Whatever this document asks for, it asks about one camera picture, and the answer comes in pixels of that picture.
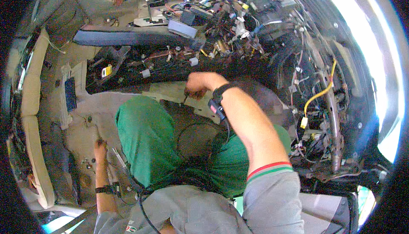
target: white cable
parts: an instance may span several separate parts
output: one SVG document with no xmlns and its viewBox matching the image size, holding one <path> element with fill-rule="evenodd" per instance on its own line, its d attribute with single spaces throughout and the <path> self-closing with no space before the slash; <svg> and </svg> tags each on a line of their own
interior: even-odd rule
<svg viewBox="0 0 409 234">
<path fill-rule="evenodd" d="M 51 47 L 55 48 L 56 50 L 58 50 L 60 53 L 66 54 L 65 51 L 60 50 L 57 46 L 54 45 L 54 43 L 52 43 L 47 37 L 43 36 L 51 45 Z"/>
</svg>

